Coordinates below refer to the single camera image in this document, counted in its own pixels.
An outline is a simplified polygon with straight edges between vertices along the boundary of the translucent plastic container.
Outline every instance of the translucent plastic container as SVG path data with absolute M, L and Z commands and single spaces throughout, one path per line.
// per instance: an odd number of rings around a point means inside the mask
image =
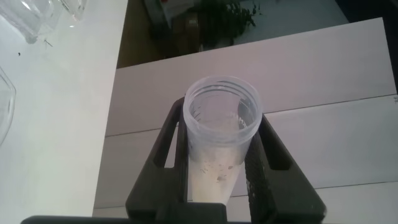
M 11 125 L 15 97 L 16 90 L 0 67 L 0 146 Z
M 207 77 L 187 91 L 189 173 L 194 202 L 226 204 L 262 118 L 258 92 L 235 77 Z

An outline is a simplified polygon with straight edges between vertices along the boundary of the potted plant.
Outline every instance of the potted plant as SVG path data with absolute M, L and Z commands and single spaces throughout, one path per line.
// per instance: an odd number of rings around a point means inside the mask
M 188 12 L 198 14 L 201 43 L 204 47 L 214 47 L 219 41 L 227 40 L 230 45 L 242 35 L 247 27 L 253 26 L 252 16 L 260 10 L 253 2 L 253 9 L 242 8 L 237 1 L 202 0 Z

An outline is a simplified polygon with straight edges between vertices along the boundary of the white tabletop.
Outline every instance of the white tabletop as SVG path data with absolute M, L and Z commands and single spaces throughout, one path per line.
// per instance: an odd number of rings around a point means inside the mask
M 126 6 L 89 1 L 81 22 L 64 11 L 52 47 L 0 19 L 0 64 L 17 90 L 0 147 L 0 223 L 92 214 Z

